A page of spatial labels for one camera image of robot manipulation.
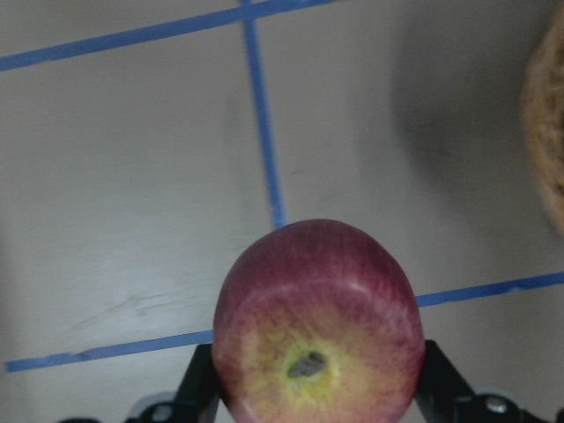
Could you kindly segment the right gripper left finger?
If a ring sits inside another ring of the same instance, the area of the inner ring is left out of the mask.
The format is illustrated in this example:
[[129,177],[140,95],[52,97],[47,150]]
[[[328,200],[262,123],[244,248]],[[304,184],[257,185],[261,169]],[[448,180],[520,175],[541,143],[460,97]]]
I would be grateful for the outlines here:
[[174,396],[174,421],[212,423],[219,407],[219,382],[212,345],[198,345]]

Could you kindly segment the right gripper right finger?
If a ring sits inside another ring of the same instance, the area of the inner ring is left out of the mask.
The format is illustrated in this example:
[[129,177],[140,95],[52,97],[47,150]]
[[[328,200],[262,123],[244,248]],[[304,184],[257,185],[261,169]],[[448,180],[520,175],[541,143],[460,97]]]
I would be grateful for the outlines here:
[[434,340],[425,341],[415,402],[425,422],[459,422],[460,405],[474,391]]

